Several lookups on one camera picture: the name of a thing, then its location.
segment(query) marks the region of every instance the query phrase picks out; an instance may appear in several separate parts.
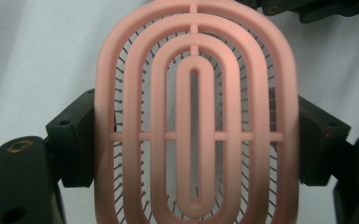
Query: screw hole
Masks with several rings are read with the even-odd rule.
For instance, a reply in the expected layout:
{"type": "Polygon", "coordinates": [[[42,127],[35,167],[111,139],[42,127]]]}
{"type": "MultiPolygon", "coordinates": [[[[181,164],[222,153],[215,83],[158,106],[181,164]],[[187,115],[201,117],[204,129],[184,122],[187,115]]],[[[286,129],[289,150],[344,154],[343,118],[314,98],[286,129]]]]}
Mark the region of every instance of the screw hole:
{"type": "Polygon", "coordinates": [[[18,152],[21,152],[21,151],[27,149],[32,144],[33,144],[32,141],[23,140],[23,141],[16,142],[16,143],[12,144],[10,147],[7,148],[7,151],[10,153],[18,153],[18,152]]]}
{"type": "Polygon", "coordinates": [[[269,13],[274,14],[277,13],[279,11],[279,7],[277,6],[273,6],[269,8],[269,13]]]}
{"type": "Polygon", "coordinates": [[[14,223],[14,222],[20,221],[20,220],[22,220],[22,218],[25,216],[26,213],[27,213],[27,210],[25,208],[17,207],[17,208],[10,209],[4,213],[4,215],[2,217],[2,222],[3,223],[14,223]]]}
{"type": "Polygon", "coordinates": [[[62,120],[62,121],[60,122],[60,125],[65,126],[65,125],[68,125],[68,124],[70,124],[70,123],[71,123],[70,120],[65,119],[65,120],[62,120]]]}

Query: pink silicone brush head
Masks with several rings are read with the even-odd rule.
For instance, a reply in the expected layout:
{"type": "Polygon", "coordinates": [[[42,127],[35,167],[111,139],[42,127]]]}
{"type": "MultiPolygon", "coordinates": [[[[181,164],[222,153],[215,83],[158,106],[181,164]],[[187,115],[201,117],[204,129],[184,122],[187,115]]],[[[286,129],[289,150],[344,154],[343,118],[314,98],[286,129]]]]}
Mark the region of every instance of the pink silicone brush head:
{"type": "Polygon", "coordinates": [[[298,105],[278,29],[232,0],[156,0],[104,42],[98,223],[294,223],[298,105]]]}

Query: white background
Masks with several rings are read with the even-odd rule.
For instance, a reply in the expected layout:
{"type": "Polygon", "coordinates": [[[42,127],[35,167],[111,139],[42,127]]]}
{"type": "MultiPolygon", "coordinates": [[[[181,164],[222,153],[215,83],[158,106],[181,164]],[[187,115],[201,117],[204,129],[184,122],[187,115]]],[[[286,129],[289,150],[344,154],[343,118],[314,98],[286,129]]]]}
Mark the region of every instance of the white background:
{"type": "MultiPolygon", "coordinates": [[[[0,145],[46,137],[45,125],[93,88],[108,32],[146,0],[0,0],[0,145]]],[[[270,18],[297,60],[299,94],[352,126],[359,137],[359,15],[304,25],[297,14],[270,18]]],[[[335,223],[328,187],[301,186],[298,223],[335,223]]],[[[93,189],[62,189],[68,223],[95,223],[93,189]]]]}

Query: central slot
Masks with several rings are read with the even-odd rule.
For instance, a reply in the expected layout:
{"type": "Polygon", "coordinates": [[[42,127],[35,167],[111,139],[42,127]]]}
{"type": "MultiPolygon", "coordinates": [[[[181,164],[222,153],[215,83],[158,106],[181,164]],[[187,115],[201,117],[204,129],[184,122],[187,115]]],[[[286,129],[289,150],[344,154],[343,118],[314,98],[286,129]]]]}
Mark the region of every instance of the central slot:
{"type": "Polygon", "coordinates": [[[190,76],[191,89],[191,197],[197,199],[200,185],[199,167],[199,76],[190,76]]]}

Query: pink oval ring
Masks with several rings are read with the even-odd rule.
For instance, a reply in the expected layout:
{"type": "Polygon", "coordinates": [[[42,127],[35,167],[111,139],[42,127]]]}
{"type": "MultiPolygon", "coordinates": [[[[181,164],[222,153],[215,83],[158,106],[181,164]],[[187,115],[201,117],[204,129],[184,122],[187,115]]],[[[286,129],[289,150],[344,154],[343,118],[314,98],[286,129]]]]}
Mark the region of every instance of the pink oval ring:
{"type": "MultiPolygon", "coordinates": [[[[158,52],[156,59],[162,57],[159,55],[162,54],[158,52]]],[[[277,149],[276,209],[272,223],[296,222],[298,200],[298,105],[296,68],[293,55],[284,37],[278,29],[262,15],[234,1],[153,1],[121,21],[107,37],[98,62],[96,83],[95,209],[98,223],[119,223],[117,208],[115,207],[114,176],[112,173],[114,163],[111,159],[113,158],[112,147],[115,142],[121,142],[123,148],[122,188],[125,217],[122,220],[125,220],[127,223],[150,223],[144,214],[141,202],[143,197],[140,178],[142,172],[140,168],[141,140],[150,141],[152,148],[150,178],[153,188],[151,188],[151,205],[158,223],[232,223],[240,209],[242,141],[250,142],[251,152],[249,164],[249,202],[241,223],[264,223],[266,220],[269,203],[269,144],[271,141],[279,142],[277,149]],[[135,33],[139,27],[142,27],[145,22],[178,12],[184,14],[173,15],[146,27],[133,42],[124,69],[123,130],[122,132],[115,132],[114,102],[116,82],[114,80],[117,75],[116,63],[123,46],[131,35],[135,33]],[[243,30],[237,23],[227,20],[226,18],[230,18],[235,22],[249,27],[250,30],[263,41],[270,52],[276,77],[277,131],[274,133],[269,130],[269,93],[266,61],[264,60],[263,53],[247,31],[243,30]],[[154,92],[151,98],[151,129],[150,133],[141,133],[140,131],[140,87],[142,86],[142,78],[138,74],[142,74],[145,56],[157,41],[170,34],[182,31],[189,31],[192,34],[174,37],[172,40],[169,40],[166,44],[167,46],[164,45],[164,48],[165,51],[170,54],[170,57],[164,59],[166,62],[163,65],[156,64],[156,61],[154,61],[152,71],[157,69],[158,66],[162,66],[164,70],[164,66],[168,66],[166,63],[170,62],[172,57],[176,55],[175,53],[180,53],[183,48],[188,48],[188,50],[192,52],[198,49],[202,49],[203,51],[209,50],[211,55],[214,55],[216,59],[220,58],[220,61],[225,60],[222,55],[229,58],[229,63],[219,63],[223,66],[222,70],[224,71],[224,108],[230,111],[224,114],[225,129],[222,133],[215,131],[212,133],[206,132],[206,134],[209,134],[208,136],[214,135],[214,140],[219,139],[225,141],[225,157],[227,158],[227,162],[224,164],[225,183],[223,191],[226,199],[223,201],[224,206],[212,217],[205,220],[201,220],[200,216],[210,209],[210,205],[201,205],[203,204],[202,201],[197,203],[191,202],[191,200],[187,202],[182,201],[182,199],[178,200],[179,208],[191,217],[190,220],[183,220],[176,217],[169,213],[171,212],[170,209],[167,210],[168,205],[166,204],[165,194],[163,193],[165,192],[165,173],[163,169],[165,159],[164,157],[159,158],[159,153],[162,153],[162,155],[165,153],[165,141],[168,136],[164,130],[166,122],[165,106],[161,103],[166,102],[166,96],[164,94],[166,79],[165,76],[159,76],[158,79],[155,79],[154,72],[152,73],[151,90],[154,92]],[[219,43],[223,44],[222,42],[208,35],[197,35],[197,33],[200,32],[223,36],[241,51],[247,65],[246,69],[249,83],[249,133],[242,132],[241,128],[241,96],[239,93],[241,87],[239,75],[235,76],[233,72],[225,70],[225,66],[227,66],[226,69],[233,68],[237,70],[238,73],[239,68],[237,63],[237,65],[229,65],[232,64],[233,61],[236,62],[236,59],[228,52],[219,55],[217,52],[219,50],[225,51],[227,47],[219,48],[219,43]],[[200,209],[200,211],[193,212],[190,209],[191,207],[196,210],[200,209]]],[[[208,113],[202,113],[200,116],[208,120],[209,115],[208,113]]],[[[183,138],[181,133],[170,133],[170,139],[178,141],[180,138],[183,138]]],[[[203,164],[211,166],[206,158],[210,156],[213,157],[213,155],[208,154],[206,150],[201,153],[203,153],[202,157],[205,157],[205,163],[203,164]]],[[[188,155],[182,156],[184,155],[178,155],[178,161],[186,162],[188,155]]],[[[208,178],[210,180],[214,178],[205,173],[201,179],[207,176],[209,176],[208,178]]],[[[185,181],[188,176],[180,172],[177,172],[176,178],[179,178],[177,182],[188,183],[188,181],[185,181]]],[[[211,191],[209,187],[203,188],[207,191],[211,191]]]]}

